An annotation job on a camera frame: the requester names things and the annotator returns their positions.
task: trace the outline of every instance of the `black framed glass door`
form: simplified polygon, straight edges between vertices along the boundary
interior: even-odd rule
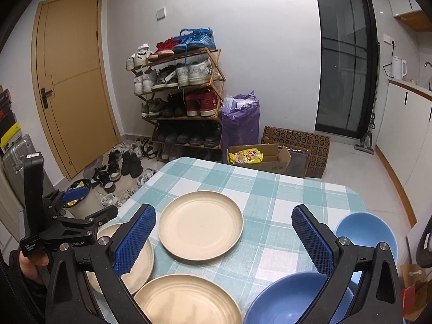
[[[353,138],[367,131],[377,81],[372,0],[318,0],[321,84],[316,130]]]

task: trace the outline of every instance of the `bowl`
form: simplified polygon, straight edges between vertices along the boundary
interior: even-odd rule
[[[243,324],[295,324],[315,299],[327,276],[300,272],[288,275],[269,285],[252,302]],[[341,321],[353,299],[347,289],[331,324]]]
[[[397,263],[397,242],[392,230],[381,218],[367,212],[356,212],[343,218],[336,227],[337,237],[346,236],[358,246],[375,248],[384,241],[390,246],[394,262]],[[351,281],[358,284],[361,272],[355,272]]]

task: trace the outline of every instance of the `light switch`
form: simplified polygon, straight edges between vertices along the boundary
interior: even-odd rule
[[[160,10],[157,10],[156,11],[156,18],[159,20],[159,19],[162,19],[162,18],[165,18],[165,16],[166,16],[166,10],[165,10],[165,7],[164,8],[161,8]]]
[[[394,43],[394,45],[396,46],[396,40],[394,40],[391,36],[384,34],[383,39],[385,43],[388,43],[389,45],[393,45]]]

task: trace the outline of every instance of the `green sneaker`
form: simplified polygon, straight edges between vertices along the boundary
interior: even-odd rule
[[[160,98],[155,98],[153,101],[148,101],[148,116],[150,118],[160,117],[167,103]]]
[[[149,102],[151,100],[148,100],[146,103],[141,104],[141,117],[147,118],[149,116]]]

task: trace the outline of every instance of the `door handle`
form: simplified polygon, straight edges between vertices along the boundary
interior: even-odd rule
[[[41,98],[42,98],[42,103],[44,104],[44,109],[47,109],[48,108],[48,101],[47,101],[47,96],[49,95],[49,94],[52,94],[52,90],[49,90],[49,91],[45,91],[45,88],[43,87],[42,89],[40,89],[40,96],[41,96]]]

